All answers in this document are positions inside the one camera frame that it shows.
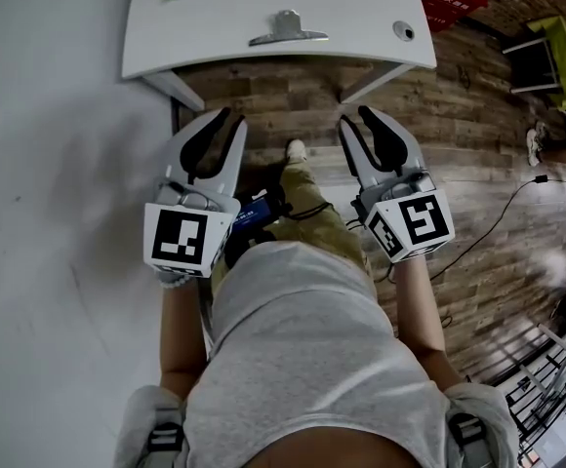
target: shoulder strap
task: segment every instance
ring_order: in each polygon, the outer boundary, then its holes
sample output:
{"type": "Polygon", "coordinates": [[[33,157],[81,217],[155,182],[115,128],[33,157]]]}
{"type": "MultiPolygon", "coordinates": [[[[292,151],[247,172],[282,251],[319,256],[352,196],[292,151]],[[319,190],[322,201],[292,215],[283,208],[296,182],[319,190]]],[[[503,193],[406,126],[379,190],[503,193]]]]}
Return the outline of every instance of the shoulder strap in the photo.
{"type": "Polygon", "coordinates": [[[450,432],[464,454],[464,468],[496,468],[487,444],[487,427],[476,416],[458,412],[448,421],[450,432]]]}
{"type": "Polygon", "coordinates": [[[186,451],[182,426],[167,421],[155,426],[148,435],[138,468],[183,468],[186,451]]]}

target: white sleeve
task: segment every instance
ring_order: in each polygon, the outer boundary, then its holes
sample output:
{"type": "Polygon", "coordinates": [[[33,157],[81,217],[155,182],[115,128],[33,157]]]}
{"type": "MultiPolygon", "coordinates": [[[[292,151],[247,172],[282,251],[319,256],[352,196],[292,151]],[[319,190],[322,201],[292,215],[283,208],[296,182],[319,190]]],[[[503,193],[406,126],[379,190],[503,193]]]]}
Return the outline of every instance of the white sleeve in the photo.
{"type": "Polygon", "coordinates": [[[467,412],[487,427],[487,444],[498,468],[515,468],[519,450],[517,425],[500,390],[477,383],[460,383],[445,391],[451,407],[448,416],[467,412]]]}
{"type": "Polygon", "coordinates": [[[136,468],[148,435],[159,423],[160,411],[164,416],[170,413],[173,419],[179,420],[179,425],[183,424],[182,402],[175,394],[154,385],[144,386],[134,392],[127,403],[118,434],[113,468],[136,468]]]}

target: white table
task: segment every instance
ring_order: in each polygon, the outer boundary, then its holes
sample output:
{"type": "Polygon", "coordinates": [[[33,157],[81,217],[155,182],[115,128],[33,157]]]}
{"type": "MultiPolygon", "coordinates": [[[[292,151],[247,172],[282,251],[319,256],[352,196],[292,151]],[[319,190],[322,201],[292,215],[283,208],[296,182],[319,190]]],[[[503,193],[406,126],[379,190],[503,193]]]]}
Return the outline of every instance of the white table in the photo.
{"type": "Polygon", "coordinates": [[[141,77],[189,108],[203,99],[172,69],[222,59],[283,55],[322,55],[380,59],[345,89],[351,102],[414,66],[434,68],[435,54],[421,0],[132,0],[125,32],[123,78],[141,77]],[[249,47],[271,32],[271,18],[294,10],[303,29],[322,31],[324,41],[279,42],[249,47]],[[399,38],[394,23],[413,29],[399,38]]]}

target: olive pants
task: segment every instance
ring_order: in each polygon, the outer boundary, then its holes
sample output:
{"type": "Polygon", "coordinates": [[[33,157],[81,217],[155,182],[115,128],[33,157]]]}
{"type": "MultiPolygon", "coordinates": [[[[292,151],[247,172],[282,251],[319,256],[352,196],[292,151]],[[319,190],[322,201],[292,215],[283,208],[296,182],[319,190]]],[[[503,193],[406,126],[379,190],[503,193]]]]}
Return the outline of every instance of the olive pants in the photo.
{"type": "MultiPolygon", "coordinates": [[[[306,162],[287,165],[281,175],[280,184],[285,191],[286,201],[292,205],[291,215],[306,212],[326,203],[306,162]]],[[[333,207],[327,207],[319,214],[304,220],[292,220],[282,216],[277,223],[270,224],[265,230],[271,232],[277,241],[302,241],[315,248],[342,256],[371,275],[359,238],[346,228],[342,217],[333,207]]],[[[212,272],[214,294],[228,271],[224,259],[221,259],[212,272]]]]}

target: white wall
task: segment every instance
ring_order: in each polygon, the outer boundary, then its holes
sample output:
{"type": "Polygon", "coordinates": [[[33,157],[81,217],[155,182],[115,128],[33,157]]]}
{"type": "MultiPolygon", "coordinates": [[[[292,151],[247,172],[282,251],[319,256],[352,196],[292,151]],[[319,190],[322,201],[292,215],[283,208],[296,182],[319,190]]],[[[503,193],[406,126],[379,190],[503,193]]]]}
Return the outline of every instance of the white wall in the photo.
{"type": "Polygon", "coordinates": [[[142,202],[171,111],[119,82],[128,5],[0,0],[0,467],[108,466],[158,377],[142,202]]]}

